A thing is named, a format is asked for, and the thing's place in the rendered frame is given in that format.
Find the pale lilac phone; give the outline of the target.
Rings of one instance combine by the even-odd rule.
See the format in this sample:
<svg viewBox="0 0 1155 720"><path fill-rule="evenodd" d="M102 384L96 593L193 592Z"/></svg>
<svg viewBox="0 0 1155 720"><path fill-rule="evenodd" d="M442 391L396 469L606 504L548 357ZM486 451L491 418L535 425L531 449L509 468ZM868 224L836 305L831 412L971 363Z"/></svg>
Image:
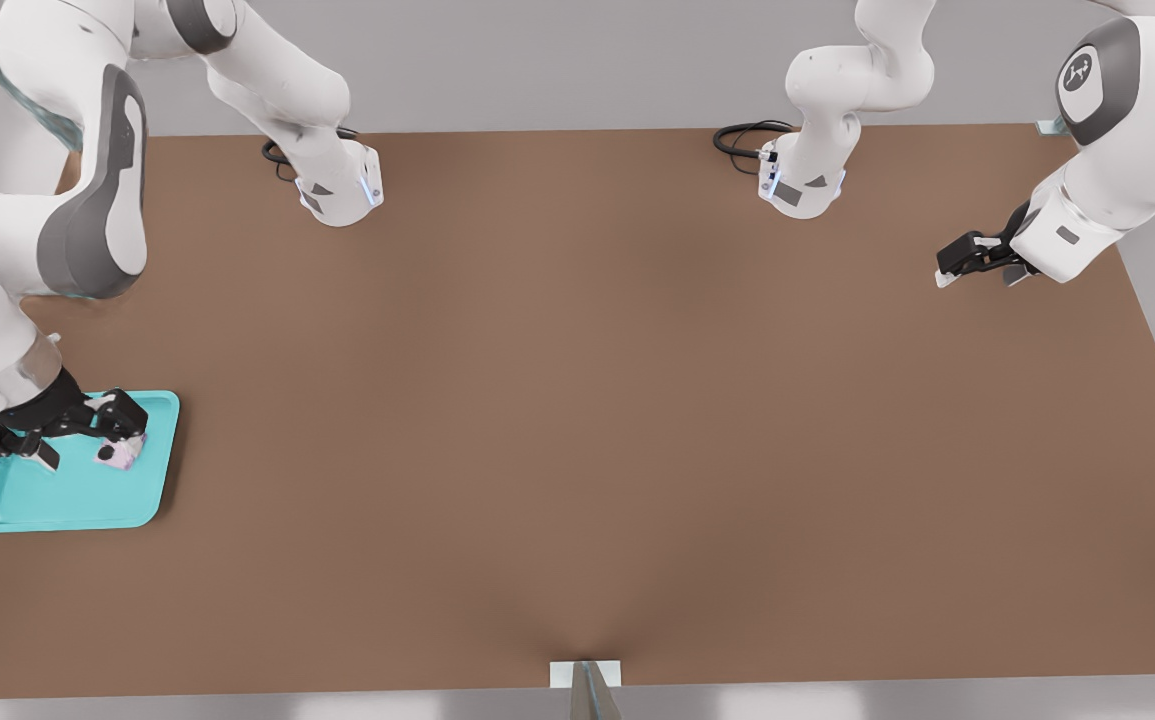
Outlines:
<svg viewBox="0 0 1155 720"><path fill-rule="evenodd" d="M146 435L122 439L103 439L100 447L94 455L94 461L110 466L110 468L129 470L137 461L137 457L141 457L146 441Z"/></svg>

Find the pale blue-green tray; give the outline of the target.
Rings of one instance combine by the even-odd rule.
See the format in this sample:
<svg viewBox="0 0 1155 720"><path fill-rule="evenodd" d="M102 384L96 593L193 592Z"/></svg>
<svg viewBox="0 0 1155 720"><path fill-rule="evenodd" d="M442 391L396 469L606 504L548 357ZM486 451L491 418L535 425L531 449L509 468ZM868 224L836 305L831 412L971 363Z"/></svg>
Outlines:
<svg viewBox="0 0 1155 720"><path fill-rule="evenodd" d="M60 468L24 457L0 457L0 533L142 527L161 506L173 455L180 400L166 389L134 391L149 415L141 457L117 469L97 459L100 441L51 439Z"/></svg>

